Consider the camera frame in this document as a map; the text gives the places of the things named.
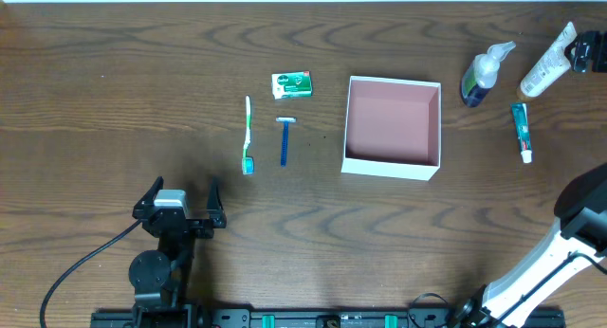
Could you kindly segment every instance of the cable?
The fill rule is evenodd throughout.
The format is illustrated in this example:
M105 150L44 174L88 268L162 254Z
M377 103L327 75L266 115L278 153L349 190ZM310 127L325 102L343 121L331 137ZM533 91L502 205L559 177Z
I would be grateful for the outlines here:
M68 268L66 270L66 272L64 272L63 275L61 275L61 277L53 284L53 286L51 286L50 289L48 289L45 299L42 301L42 305L40 306L40 327L46 328L46 321L45 321L46 306L48 305L48 302L50 301L50 297L53 296L53 293L55 292L55 290L57 290L57 287L59 287L59 284L61 284L61 282L63 282L67 278L67 276L69 276L69 274L74 272L74 270L76 270L80 265L84 264L84 262L88 261L89 259L95 257L96 255L98 255L100 252L104 251L108 247L112 246L115 242L124 238L124 236L129 234L129 232L132 231L133 229L135 229L139 224L141 224L140 219L137 220L129 228L127 228L123 233L117 235L111 241L105 243L104 245L102 245L98 249L96 249L95 251L84 256L84 258L77 261L74 265L72 265L70 268Z
M411 309L415 306L415 304L417 303L417 301L419 300L423 300L426 299L428 297L434 297L437 299L440 299L441 301L443 301L445 303L445 306L449 309L449 303L447 302L447 300L443 299L442 297L440 297L437 294L434 293L424 293L421 294L419 296L417 296L417 298L411 302L411 304L409 305L409 310L407 311L407 317L409 318L409 320L411 321L411 323L417 327L417 328L422 328L419 324L417 324L417 322L415 322L414 317L411 316ZM449 313L447 313L447 315L445 316L445 322L442 324L435 324L434 327L436 328L443 328L443 327L447 327L447 322L449 321Z
M527 301L531 296L533 296L533 294L535 294L538 290L540 290L540 288L542 288L548 281L550 281L556 274L558 274L559 272L561 272L561 270L563 270L566 266L568 266L571 262L573 262L576 258L581 257L585 260L587 260L588 262L590 262L590 264L592 266L594 266L598 271L600 271L601 273L603 273L604 275L607 275L607 268L603 267L602 265L600 265L599 263L595 262L595 260L593 260L592 258L588 257L587 255L580 253L580 252L574 252L569 254L569 256L567 256L567 258L562 261L561 264L559 264L559 266L557 266L554 270L552 270L546 277L544 277L540 282L538 282L527 294L523 295L521 297L520 300L518 300L516 303L514 303L514 305L512 305L510 307L510 309L506 310L498 319L496 319L495 321L493 321L489 327L490 328L495 328L497 326L500 325L500 323L502 323L502 321L504 319L506 319L510 314L512 314L518 307L521 306L521 304L523 304L525 301Z

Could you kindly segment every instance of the white pump nozzle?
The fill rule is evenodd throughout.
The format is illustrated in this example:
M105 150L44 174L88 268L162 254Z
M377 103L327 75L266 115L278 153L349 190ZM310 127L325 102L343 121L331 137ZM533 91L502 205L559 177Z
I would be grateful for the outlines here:
M480 60L479 68L483 74L497 72L500 68L500 62L506 58L508 52L511 51L516 44L514 42L508 42L503 44L493 45L484 54Z

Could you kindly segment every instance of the green and white toothbrush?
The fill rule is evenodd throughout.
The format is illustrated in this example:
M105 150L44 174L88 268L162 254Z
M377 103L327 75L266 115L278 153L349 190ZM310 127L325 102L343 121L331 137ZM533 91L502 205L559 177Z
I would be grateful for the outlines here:
M247 157L247 149L250 144L250 97L245 97L247 104L247 133L245 134L245 145L243 146L243 174L253 173L253 157Z

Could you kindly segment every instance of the white tube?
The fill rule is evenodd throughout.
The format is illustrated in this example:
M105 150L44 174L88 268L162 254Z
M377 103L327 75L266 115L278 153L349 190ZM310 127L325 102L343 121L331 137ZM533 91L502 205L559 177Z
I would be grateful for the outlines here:
M521 81L519 88L516 90L519 100L530 100L538 97L543 90L571 69L571 63L565 57L564 50L576 40L577 36L576 29L569 22L557 40L552 43Z

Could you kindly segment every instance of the teal toothpaste tube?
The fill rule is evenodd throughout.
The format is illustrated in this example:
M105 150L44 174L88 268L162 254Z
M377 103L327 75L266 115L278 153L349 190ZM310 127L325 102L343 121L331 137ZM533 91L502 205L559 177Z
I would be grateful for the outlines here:
M516 135L519 139L519 148L523 163L531 163L533 155L531 151L531 137L529 137L529 123L527 122L527 104L511 104L512 115L514 115L514 125L516 125Z

